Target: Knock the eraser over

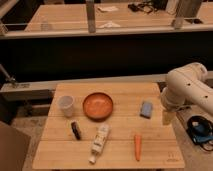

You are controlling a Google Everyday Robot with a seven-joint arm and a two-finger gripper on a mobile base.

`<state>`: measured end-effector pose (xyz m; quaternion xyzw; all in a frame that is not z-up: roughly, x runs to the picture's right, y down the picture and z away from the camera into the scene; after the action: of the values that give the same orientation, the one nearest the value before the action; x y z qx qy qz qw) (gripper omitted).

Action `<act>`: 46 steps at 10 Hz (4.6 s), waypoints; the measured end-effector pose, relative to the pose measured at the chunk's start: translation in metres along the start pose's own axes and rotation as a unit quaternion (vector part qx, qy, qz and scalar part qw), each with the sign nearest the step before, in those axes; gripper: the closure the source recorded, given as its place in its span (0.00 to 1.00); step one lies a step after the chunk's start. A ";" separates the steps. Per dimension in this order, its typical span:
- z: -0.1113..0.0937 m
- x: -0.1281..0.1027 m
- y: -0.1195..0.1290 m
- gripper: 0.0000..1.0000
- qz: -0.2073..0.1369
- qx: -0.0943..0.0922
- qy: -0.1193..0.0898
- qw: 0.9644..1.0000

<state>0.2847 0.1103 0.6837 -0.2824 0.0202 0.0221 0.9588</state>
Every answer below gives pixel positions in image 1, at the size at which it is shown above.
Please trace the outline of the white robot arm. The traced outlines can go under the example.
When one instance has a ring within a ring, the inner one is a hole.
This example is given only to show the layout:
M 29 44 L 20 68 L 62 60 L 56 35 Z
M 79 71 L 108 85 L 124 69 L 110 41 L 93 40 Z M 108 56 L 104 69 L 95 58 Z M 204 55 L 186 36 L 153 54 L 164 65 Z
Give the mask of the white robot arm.
M 205 84 L 207 75 L 206 67 L 199 62 L 172 69 L 166 74 L 166 86 L 160 94 L 164 125 L 172 122 L 186 100 L 213 116 L 213 88 Z

